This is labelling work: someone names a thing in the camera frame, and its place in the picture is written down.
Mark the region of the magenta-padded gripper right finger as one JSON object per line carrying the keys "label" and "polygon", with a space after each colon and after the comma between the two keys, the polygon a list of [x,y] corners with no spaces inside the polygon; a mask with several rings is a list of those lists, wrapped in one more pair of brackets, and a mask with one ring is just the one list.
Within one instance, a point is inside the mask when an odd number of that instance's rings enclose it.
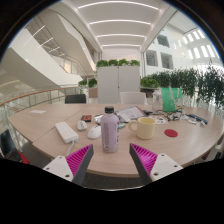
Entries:
{"label": "magenta-padded gripper right finger", "polygon": [[182,169],[182,166],[167,154],[155,154],[133,143],[130,144],[129,153],[143,185],[147,185]]}

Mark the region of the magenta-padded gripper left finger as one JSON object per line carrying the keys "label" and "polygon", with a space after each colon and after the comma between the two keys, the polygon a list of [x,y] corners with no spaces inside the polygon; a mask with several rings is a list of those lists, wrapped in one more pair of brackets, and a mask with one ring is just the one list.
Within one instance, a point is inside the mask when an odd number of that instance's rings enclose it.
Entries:
{"label": "magenta-padded gripper left finger", "polygon": [[93,145],[90,144],[66,157],[56,157],[44,170],[81,186],[93,154]]}

